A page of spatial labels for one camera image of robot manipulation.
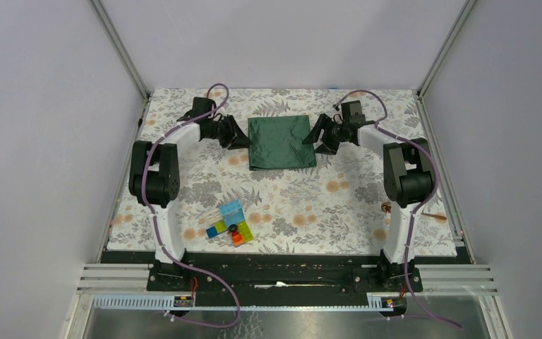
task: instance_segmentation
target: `floral tablecloth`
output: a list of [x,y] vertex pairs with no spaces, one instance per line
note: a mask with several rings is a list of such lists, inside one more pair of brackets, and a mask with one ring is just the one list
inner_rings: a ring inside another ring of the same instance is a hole
[[[249,117],[307,114],[311,126],[318,115],[333,115],[332,104],[348,90],[230,89],[225,114],[232,114],[248,135]],[[409,138],[423,135],[410,90],[378,90],[389,117],[383,127]],[[191,108],[206,90],[159,89],[152,97],[140,139],[154,141]],[[212,98],[221,102],[223,89]],[[367,119],[383,115],[377,100],[360,100]],[[343,143],[337,155],[317,155],[317,167],[298,170],[248,169],[247,150],[224,150],[203,140],[180,159],[181,190],[178,220],[189,251],[296,254],[379,254],[390,226],[381,211],[388,199],[383,190],[383,162],[364,148]],[[255,239],[234,248],[222,234],[207,239],[203,214],[240,200]],[[445,215],[440,194],[424,209]],[[414,240],[418,255],[454,256],[448,221],[421,216]],[[154,250],[149,214],[126,186],[107,244],[108,250]]]

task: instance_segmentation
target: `white wall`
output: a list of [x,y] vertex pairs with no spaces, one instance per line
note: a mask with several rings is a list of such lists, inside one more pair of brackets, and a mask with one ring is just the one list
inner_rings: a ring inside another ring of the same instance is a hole
[[514,337],[542,337],[542,1],[479,1],[426,98]]
[[141,100],[88,1],[0,1],[0,338],[56,338]]
[[150,89],[420,86],[464,0],[105,0]]

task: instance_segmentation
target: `table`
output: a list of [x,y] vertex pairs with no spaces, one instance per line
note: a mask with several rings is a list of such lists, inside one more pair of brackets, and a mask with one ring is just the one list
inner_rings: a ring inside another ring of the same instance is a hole
[[[230,89],[225,114],[234,115],[248,135],[249,117],[307,114],[311,127],[319,114],[332,116],[332,105],[349,90]],[[382,126],[407,138],[423,136],[411,90],[375,91],[389,116]],[[187,112],[202,89],[157,89],[144,121],[140,140],[154,141]],[[220,103],[223,89],[212,91]],[[367,120],[383,115],[377,100],[363,93]],[[381,203],[383,161],[364,148],[343,143],[336,155],[317,155],[317,167],[252,172],[247,150],[224,150],[217,141],[203,140],[180,160],[181,189],[178,221],[189,251],[293,254],[377,255],[390,226]],[[208,239],[203,214],[222,203],[240,200],[255,239],[234,247],[225,234]],[[441,193],[425,213],[446,216]],[[421,216],[414,239],[420,256],[455,256],[447,220]],[[107,250],[154,251],[155,240],[146,209],[126,188],[111,222]]]

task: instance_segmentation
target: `purple cable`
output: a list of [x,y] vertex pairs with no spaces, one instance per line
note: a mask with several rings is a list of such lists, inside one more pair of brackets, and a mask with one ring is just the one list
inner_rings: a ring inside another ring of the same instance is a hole
[[[415,143],[412,140],[403,138],[401,136],[397,136],[397,135],[393,134],[392,132],[379,127],[379,123],[387,118],[387,108],[385,106],[385,103],[383,103],[383,100],[381,100],[381,98],[378,95],[376,95],[375,93],[373,93],[373,92],[371,92],[369,90],[353,90],[350,93],[346,94],[340,101],[338,101],[337,104],[335,104],[335,107],[337,107],[337,105],[341,104],[344,100],[346,100],[346,98],[348,98],[350,95],[352,95],[354,93],[367,93],[367,94],[370,94],[373,97],[375,97],[375,99],[377,99],[379,101],[379,103],[381,104],[381,107],[383,107],[383,112],[385,113],[383,115],[383,117],[377,119],[377,121],[375,122],[375,129],[377,129],[379,132],[385,134],[386,136],[389,136],[389,137],[394,138],[396,140],[404,141],[405,143],[408,143],[408,144],[412,145],[413,147],[415,147],[419,152],[423,153],[423,155],[425,155],[427,157],[427,159],[429,159],[429,162],[431,163],[431,167],[433,168],[433,172],[435,173],[435,184],[433,185],[433,189],[431,190],[431,193],[427,196],[427,198],[425,198],[425,200],[423,200],[418,206],[416,206],[412,210],[412,213],[411,213],[410,224],[409,224],[409,229],[408,229],[408,236],[406,237],[406,245],[405,245],[406,248],[404,249],[404,262],[408,263],[408,255],[409,255],[409,252],[410,252],[410,245],[412,243],[412,231],[413,231],[413,226],[414,226],[414,216],[415,216],[416,212],[418,212],[427,202],[429,202],[429,200],[431,200],[432,197],[438,191],[438,186],[439,186],[439,183],[440,183],[440,174],[439,174],[439,171],[438,171],[438,166],[435,163],[435,160],[429,154],[429,152],[427,152],[419,144]],[[444,318],[442,316],[436,316],[435,314],[433,314],[433,312],[431,312],[427,308],[427,306],[425,306],[425,304],[423,304],[423,302],[421,302],[421,300],[416,296],[416,294],[414,294],[414,291],[412,290],[412,286],[410,284],[410,278],[408,276],[408,265],[404,265],[404,280],[406,281],[406,288],[410,292],[410,295],[412,296],[412,299],[414,299],[414,301],[423,309],[423,311],[425,311],[425,313],[427,313],[428,317],[430,317],[430,318],[432,318],[432,319],[434,319],[434,320],[436,320],[436,321],[438,321],[440,323],[443,323],[443,324],[445,324],[445,325],[447,325],[447,326],[449,326],[451,328],[454,328],[454,329],[456,329],[458,331],[464,330],[464,327],[463,327],[462,324],[457,323],[456,321],[453,321],[452,319]],[[412,314],[412,315],[406,316],[406,317],[408,317],[408,318],[420,318],[419,316],[422,316],[424,318],[423,314]]]
[[[182,123],[182,126],[186,125],[186,124],[191,124],[191,123],[193,123],[195,121],[198,121],[198,120],[204,119],[206,117],[212,116],[213,114],[215,114],[215,112],[219,108],[221,108],[221,107],[223,107],[223,105],[225,105],[225,103],[227,102],[227,99],[229,99],[229,89],[227,88],[226,85],[224,85],[222,83],[216,83],[213,86],[211,86],[209,88],[209,90],[207,91],[207,97],[209,96],[210,91],[213,88],[217,87],[217,86],[222,86],[225,89],[225,92],[226,92],[225,98],[223,99],[221,104],[219,106],[217,106],[216,108],[214,108],[210,112],[206,112],[204,114],[199,115],[198,117],[192,118],[192,119]],[[184,318],[181,318],[181,317],[174,317],[174,316],[171,319],[178,319],[178,320],[186,322],[186,323],[194,323],[196,325],[202,325],[202,326],[213,327],[213,328],[232,327],[232,326],[236,325],[238,323],[238,321],[240,321],[240,302],[238,301],[238,296],[236,296],[236,293],[234,292],[234,289],[232,289],[231,286],[229,286],[229,284],[225,280],[221,279],[221,277],[214,274],[213,272],[209,272],[208,270],[203,270],[202,268],[196,268],[196,267],[193,267],[193,266],[190,266],[190,265],[186,265],[185,263],[182,263],[178,259],[174,258],[172,256],[172,254],[169,253],[169,251],[167,251],[167,249],[163,245],[163,241],[161,240],[161,234],[159,233],[159,225],[157,223],[157,216],[155,215],[155,209],[152,207],[152,205],[148,202],[148,199],[146,198],[146,176],[148,174],[148,167],[149,167],[150,161],[152,159],[152,155],[155,152],[155,148],[157,148],[157,146],[160,143],[162,143],[166,138],[168,138],[170,135],[172,135],[175,131],[179,130],[180,128],[181,127],[179,125],[174,126],[174,128],[168,130],[162,137],[158,138],[157,141],[155,141],[152,144],[152,147],[151,147],[151,149],[148,152],[148,155],[146,157],[146,163],[145,163],[144,171],[143,171],[143,175],[142,175],[142,186],[140,188],[140,194],[142,195],[142,200],[144,201],[144,204],[146,205],[146,207],[148,207],[148,209],[152,213],[152,224],[153,224],[153,226],[155,228],[155,236],[157,238],[157,244],[158,244],[158,246],[161,247],[161,250],[163,250],[163,253],[167,256],[167,258],[169,258],[171,261],[173,261],[176,265],[178,265],[180,267],[183,267],[183,268],[185,268],[187,270],[193,270],[195,272],[199,272],[199,273],[202,273],[202,274],[209,275],[209,276],[213,277],[215,280],[219,281],[223,286],[225,286],[225,288],[227,288],[227,290],[229,291],[231,296],[234,298],[234,301],[236,302],[236,318],[231,323],[224,324],[224,325],[217,325],[216,323],[208,323],[206,321],[190,320],[190,319],[184,319]]]

